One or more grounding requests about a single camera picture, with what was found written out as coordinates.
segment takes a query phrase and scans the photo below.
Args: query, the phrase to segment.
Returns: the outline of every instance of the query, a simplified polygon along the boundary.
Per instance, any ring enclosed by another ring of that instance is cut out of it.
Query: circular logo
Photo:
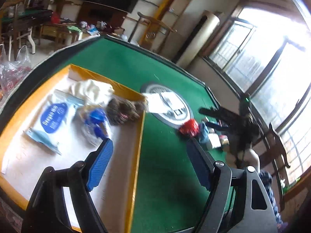
[[[158,118],[160,121],[165,124],[178,129],[182,124],[188,121],[190,118],[193,118],[192,110],[189,105],[186,103],[180,95],[178,95],[173,90],[169,89],[166,86],[157,83],[148,83],[141,88],[141,93],[158,93],[164,102],[164,104],[168,107],[168,111],[162,114],[153,113],[153,115]],[[162,92],[173,92],[177,98],[180,100],[181,107],[179,109],[173,109],[171,106],[171,102],[169,98],[163,97]]]

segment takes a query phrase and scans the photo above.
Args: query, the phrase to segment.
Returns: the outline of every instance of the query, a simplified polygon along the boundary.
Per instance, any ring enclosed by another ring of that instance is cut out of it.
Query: box
[[[44,168],[69,168],[97,149],[84,139],[80,126],[75,123],[79,121],[77,117],[69,128],[67,147],[62,156],[24,134],[54,89],[66,91],[75,81],[86,79],[110,83],[114,94],[120,98],[144,100],[138,92],[73,64],[40,86],[16,111],[0,136],[0,186],[24,210]],[[109,232],[128,233],[131,230],[144,117],[145,113],[135,122],[112,126],[114,153],[99,186],[90,193]],[[71,225],[79,230],[69,188],[64,188],[64,194]]]

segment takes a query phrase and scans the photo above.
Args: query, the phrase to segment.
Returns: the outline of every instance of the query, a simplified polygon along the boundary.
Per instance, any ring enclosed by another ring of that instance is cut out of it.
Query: red ball
[[[196,120],[190,119],[179,128],[179,131],[183,135],[195,137],[199,133],[199,125]]]

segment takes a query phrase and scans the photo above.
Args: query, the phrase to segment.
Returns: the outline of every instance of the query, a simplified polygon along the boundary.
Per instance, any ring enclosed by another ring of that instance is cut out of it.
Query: red items in bag
[[[19,50],[16,61],[13,62],[8,61],[3,44],[0,48],[0,86],[3,95],[7,96],[8,92],[31,71],[31,61],[27,46]]]
[[[196,120],[190,119],[179,128],[179,131],[183,135],[195,137],[199,133],[199,125]]]

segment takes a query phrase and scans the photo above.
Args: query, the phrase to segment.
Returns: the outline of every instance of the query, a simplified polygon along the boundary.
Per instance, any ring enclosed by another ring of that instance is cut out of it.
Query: blue label
[[[41,125],[46,133],[54,133],[59,128],[68,111],[66,103],[49,106],[41,115]]]

